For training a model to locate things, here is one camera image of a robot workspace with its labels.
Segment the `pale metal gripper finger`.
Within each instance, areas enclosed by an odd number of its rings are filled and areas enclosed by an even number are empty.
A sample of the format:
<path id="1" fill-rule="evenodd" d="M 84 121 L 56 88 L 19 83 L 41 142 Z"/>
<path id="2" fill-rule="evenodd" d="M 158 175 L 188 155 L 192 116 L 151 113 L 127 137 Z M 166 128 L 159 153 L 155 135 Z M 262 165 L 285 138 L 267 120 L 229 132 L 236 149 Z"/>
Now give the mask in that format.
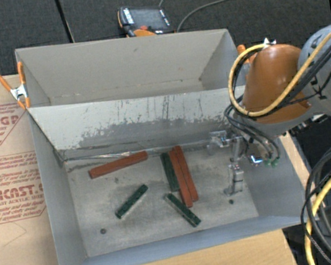
<path id="1" fill-rule="evenodd" d="M 232 145 L 232 138 L 228 136 L 226 130 L 209 133 L 207 150 L 209 155 L 213 155 L 217 149 L 223 149 Z"/>
<path id="2" fill-rule="evenodd" d="M 224 189 L 224 194 L 227 196 L 232 196 L 238 192 L 243 191 L 244 186 L 244 171 L 238 164 L 230 164 L 228 166 L 228 175 L 230 178 L 230 183 L 227 188 Z"/>

